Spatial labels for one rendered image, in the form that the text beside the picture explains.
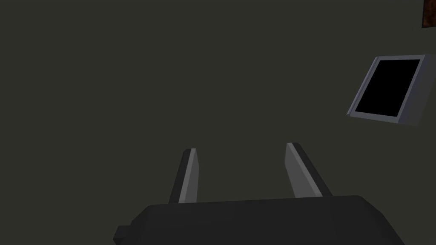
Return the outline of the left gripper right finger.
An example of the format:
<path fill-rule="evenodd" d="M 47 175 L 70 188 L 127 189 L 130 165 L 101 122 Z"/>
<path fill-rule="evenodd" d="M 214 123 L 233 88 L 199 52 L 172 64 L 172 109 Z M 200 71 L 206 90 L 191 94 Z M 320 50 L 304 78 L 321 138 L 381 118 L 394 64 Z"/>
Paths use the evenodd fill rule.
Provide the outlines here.
<path fill-rule="evenodd" d="M 301 144 L 287 143 L 284 164 L 296 198 L 332 196 Z"/>

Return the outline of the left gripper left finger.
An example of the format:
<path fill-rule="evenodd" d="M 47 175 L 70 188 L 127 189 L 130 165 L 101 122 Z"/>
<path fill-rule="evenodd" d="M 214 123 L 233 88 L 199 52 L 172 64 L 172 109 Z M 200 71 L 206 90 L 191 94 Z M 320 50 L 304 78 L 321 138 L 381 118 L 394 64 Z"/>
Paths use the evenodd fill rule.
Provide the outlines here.
<path fill-rule="evenodd" d="M 199 163 L 197 150 L 187 148 L 182 154 L 169 204 L 196 203 L 198 196 Z"/>

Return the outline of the grey framed black window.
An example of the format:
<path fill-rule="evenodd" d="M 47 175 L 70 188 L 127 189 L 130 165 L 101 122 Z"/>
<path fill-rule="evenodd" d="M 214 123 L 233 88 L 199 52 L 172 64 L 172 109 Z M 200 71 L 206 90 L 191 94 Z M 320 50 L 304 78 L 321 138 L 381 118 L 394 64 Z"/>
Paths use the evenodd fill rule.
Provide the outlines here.
<path fill-rule="evenodd" d="M 375 57 L 347 116 L 417 126 L 436 80 L 436 55 Z"/>

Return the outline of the dark brown picture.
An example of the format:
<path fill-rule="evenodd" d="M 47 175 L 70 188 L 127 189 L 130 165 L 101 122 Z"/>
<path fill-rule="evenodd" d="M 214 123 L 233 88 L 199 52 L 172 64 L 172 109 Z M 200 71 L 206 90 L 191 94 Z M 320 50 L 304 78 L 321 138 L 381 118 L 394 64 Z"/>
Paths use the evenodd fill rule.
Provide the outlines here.
<path fill-rule="evenodd" d="M 436 27 L 436 0 L 424 0 L 422 28 Z"/>

